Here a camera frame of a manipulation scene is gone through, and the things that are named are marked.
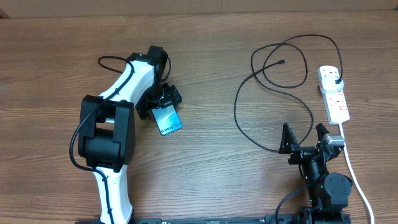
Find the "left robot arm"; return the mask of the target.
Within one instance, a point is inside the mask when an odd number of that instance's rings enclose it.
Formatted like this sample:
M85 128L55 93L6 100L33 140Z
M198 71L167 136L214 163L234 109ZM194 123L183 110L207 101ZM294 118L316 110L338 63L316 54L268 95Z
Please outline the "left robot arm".
M69 146L72 164L95 175L101 200L97 223L134 223L127 166L136 145L135 115L154 118L163 136L183 127L177 113L182 96L166 82L172 68L167 52L151 45L146 54L122 61L124 71L106 91L82 100Z

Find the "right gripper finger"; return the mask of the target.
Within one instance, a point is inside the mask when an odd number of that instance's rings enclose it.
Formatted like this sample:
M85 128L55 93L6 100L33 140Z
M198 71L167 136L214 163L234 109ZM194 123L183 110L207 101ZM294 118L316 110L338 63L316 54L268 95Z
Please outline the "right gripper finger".
M317 130L318 143L326 144L328 142L328 137L330 136L330 132L326 129L326 127L322 123L317 124L315 128Z
M284 123L282 127L282 139L279 149L293 149L295 147L299 147L299 143L297 142L297 139L290 126L287 123Z

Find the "Samsung Galaxy smartphone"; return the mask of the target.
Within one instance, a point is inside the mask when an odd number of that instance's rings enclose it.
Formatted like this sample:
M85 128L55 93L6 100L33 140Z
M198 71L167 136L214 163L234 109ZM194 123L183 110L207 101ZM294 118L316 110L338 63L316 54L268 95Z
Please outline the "Samsung Galaxy smartphone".
M166 108L153 109L152 114L162 136L182 129L182 122L173 105Z

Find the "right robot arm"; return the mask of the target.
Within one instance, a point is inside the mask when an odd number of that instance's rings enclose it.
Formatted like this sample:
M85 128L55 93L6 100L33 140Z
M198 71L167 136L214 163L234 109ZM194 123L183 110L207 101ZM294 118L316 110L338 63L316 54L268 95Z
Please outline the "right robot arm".
M276 223L350 223L349 215L343 213L348 206L353 181L346 175L327 169L326 163L343 151L345 140L340 135L332 135L323 124L316 126L318 142L316 146L301 146L285 123L279 154L288 154L290 165L298 165L305 185L288 194L278 204L274 220ZM279 215L283 203L307 189L310 206L300 209L293 215Z

